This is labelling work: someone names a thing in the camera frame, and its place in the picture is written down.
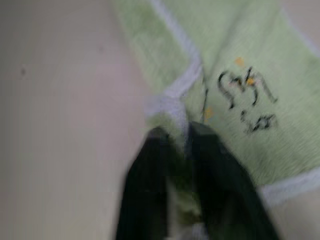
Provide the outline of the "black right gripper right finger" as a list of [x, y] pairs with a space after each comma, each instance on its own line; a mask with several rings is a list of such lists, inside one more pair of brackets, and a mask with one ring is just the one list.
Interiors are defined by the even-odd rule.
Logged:
[[279, 240], [247, 170], [208, 126], [189, 125], [192, 171], [208, 240]]

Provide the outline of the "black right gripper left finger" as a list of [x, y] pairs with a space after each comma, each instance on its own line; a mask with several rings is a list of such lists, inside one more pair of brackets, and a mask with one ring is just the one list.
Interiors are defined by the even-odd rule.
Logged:
[[150, 130], [124, 181], [116, 240], [168, 236], [167, 160], [171, 146], [160, 127]]

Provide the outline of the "light green towel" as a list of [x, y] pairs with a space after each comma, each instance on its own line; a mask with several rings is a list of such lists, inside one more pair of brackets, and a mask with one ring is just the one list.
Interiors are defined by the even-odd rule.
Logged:
[[271, 222], [270, 207], [320, 187], [320, 55], [277, 0], [114, 3], [154, 91], [147, 135], [162, 128], [169, 139], [164, 240], [209, 240], [194, 183], [193, 122], [210, 127], [246, 169]]

